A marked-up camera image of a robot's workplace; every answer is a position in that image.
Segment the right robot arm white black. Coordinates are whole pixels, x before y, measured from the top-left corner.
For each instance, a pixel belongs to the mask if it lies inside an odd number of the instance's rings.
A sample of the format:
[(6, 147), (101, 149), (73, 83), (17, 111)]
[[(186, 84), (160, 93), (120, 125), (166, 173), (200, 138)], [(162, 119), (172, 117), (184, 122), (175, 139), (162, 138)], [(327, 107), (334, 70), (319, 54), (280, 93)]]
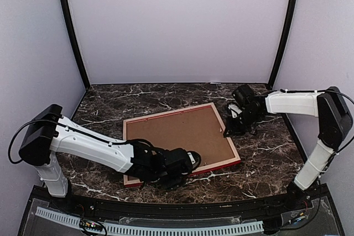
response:
[(346, 101), (351, 98), (335, 86), (326, 90), (278, 90), (258, 95), (248, 85), (241, 85), (232, 96), (235, 101), (227, 106), (230, 116), (223, 132), (225, 138), (252, 132), (266, 114), (298, 114), (318, 119), (316, 145), (282, 199), (285, 209), (295, 210), (304, 200), (302, 191), (318, 180), (334, 157), (348, 146), (344, 141), (352, 129), (353, 117)]

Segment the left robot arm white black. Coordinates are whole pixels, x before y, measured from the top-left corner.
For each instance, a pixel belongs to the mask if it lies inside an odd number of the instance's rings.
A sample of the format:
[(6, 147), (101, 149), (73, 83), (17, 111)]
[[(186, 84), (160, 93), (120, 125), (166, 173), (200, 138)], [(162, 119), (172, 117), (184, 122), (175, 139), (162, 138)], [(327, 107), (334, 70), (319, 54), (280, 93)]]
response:
[(119, 140), (86, 129), (61, 113), (62, 107), (52, 104), (14, 134), (26, 134), (19, 148), (19, 160), (11, 156), (13, 165), (21, 162), (36, 168), (49, 194), (65, 211), (78, 207), (71, 192), (70, 181), (64, 176), (56, 153), (66, 153), (90, 160), (115, 171), (137, 178), (142, 183), (157, 182), (162, 187), (180, 185), (201, 164), (201, 156), (183, 148), (167, 150), (154, 146), (145, 139)]

